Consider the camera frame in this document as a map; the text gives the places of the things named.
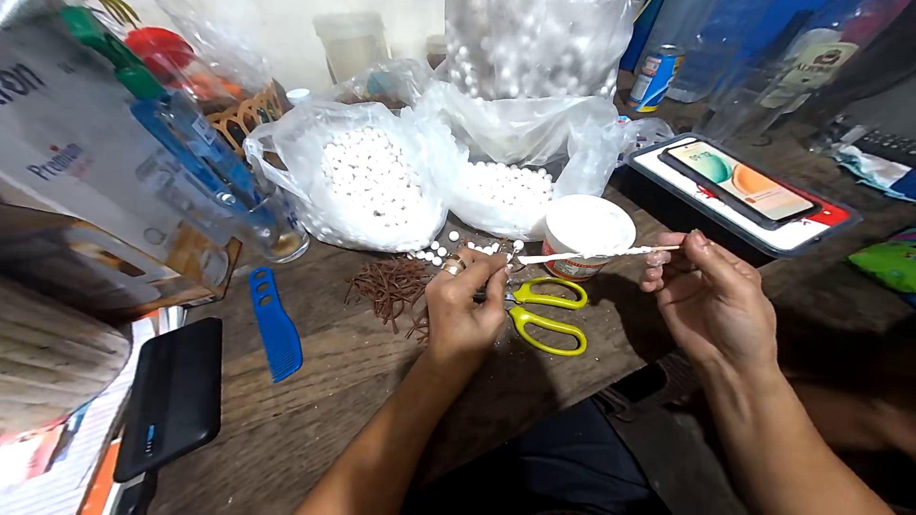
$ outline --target hand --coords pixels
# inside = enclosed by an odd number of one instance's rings
[[[760,274],[706,239],[663,233],[660,245],[682,251],[646,256],[640,288],[654,291],[674,340],[697,364],[725,359],[738,373],[776,366],[776,313],[760,288]]]
[[[426,286],[430,310],[430,346],[433,361],[448,367],[483,362],[493,343],[505,330],[506,255],[488,256],[470,248],[456,252],[467,269],[453,276],[439,272]],[[453,260],[448,264],[457,264]],[[474,302],[474,294],[486,284],[486,301]]]

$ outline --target scissors handle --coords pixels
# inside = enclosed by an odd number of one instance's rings
[[[518,331],[518,334],[522,337],[522,339],[544,352],[549,352],[557,356],[579,356],[581,353],[585,352],[585,345],[587,343],[585,340],[585,333],[583,333],[582,329],[579,329],[575,325],[569,325],[568,323],[557,322],[549,318],[544,318],[519,306],[510,309],[509,316],[512,317],[512,321],[516,326],[516,331]],[[579,346],[573,350],[565,350],[545,345],[538,340],[535,340],[533,337],[531,337],[530,334],[528,334],[527,331],[525,331],[525,325],[527,323],[533,323],[537,326],[543,327],[544,329],[556,331],[557,333],[570,334],[575,336],[576,340],[579,340]]]
[[[531,291],[531,286],[535,284],[541,284],[542,282],[553,282],[556,284],[561,284],[578,293],[579,299],[576,301],[571,301],[569,299],[564,299],[563,297],[541,295],[540,293]],[[512,296],[515,297],[516,301],[523,304],[543,304],[545,306],[566,308],[567,310],[578,310],[583,308],[585,303],[588,302],[588,295],[585,294],[585,290],[583,290],[581,286],[572,282],[571,280],[560,279],[558,277],[538,277],[532,280],[527,280],[524,284],[521,285],[521,288],[519,288],[518,291],[512,293]]]

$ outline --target gold ring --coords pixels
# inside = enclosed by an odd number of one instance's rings
[[[442,269],[449,272],[450,274],[457,276],[462,270],[455,265],[442,265]]]
[[[449,254],[449,256],[448,256],[445,260],[448,261],[449,259],[452,259],[452,260],[454,260],[456,263],[458,263],[459,265],[461,265],[461,269],[462,269],[462,270],[464,270],[465,268],[467,268],[467,265],[464,264],[464,260],[461,259],[461,256],[458,256],[458,255],[455,254],[454,252],[452,252],[451,254]]]

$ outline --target phone screen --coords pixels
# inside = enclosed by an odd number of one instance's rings
[[[808,199],[705,141],[669,148],[668,154],[774,222],[814,207]]]

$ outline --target can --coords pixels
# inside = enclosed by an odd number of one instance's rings
[[[658,109],[683,59],[684,50],[677,45],[661,45],[658,50],[646,56],[646,62],[630,90],[627,105],[640,113],[651,113]]]

